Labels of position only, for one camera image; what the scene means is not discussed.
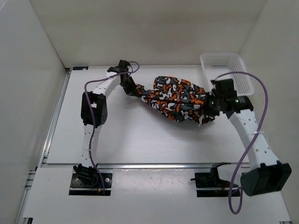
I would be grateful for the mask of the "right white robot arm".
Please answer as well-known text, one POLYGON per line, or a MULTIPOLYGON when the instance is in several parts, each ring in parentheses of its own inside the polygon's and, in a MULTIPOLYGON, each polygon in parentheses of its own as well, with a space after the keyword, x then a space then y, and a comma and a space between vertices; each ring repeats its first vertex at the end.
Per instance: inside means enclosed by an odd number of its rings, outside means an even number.
POLYGON ((240 182, 248 196, 280 191, 292 169, 273 153, 256 120, 254 107, 247 96, 238 96, 232 79, 212 80, 214 86, 205 106, 208 112, 223 112, 236 129, 246 150, 250 171, 240 182))

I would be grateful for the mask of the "orange camouflage shorts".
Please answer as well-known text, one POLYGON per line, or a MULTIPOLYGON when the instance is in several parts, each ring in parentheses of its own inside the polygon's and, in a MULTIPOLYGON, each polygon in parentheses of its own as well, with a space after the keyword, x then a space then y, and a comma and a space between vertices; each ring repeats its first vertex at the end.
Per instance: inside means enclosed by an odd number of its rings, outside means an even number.
POLYGON ((192 120, 199 126, 215 120, 204 113, 205 89, 192 82, 170 76, 155 78, 152 89, 136 85, 137 97, 166 118, 183 122, 192 120))

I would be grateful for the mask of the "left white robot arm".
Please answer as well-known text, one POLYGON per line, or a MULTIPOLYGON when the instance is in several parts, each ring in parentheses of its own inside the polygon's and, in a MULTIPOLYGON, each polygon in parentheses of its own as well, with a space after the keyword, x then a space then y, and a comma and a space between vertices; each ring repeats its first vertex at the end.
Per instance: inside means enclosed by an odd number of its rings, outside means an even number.
POLYGON ((84 84, 80 112, 84 126, 82 161, 73 168, 88 187, 96 185, 98 179, 102 179, 95 156, 100 131, 107 120, 108 97, 117 86, 121 86, 127 95, 137 97, 137 85, 131 74, 137 72, 139 68, 137 62, 120 60, 117 66, 107 70, 103 78, 84 84))

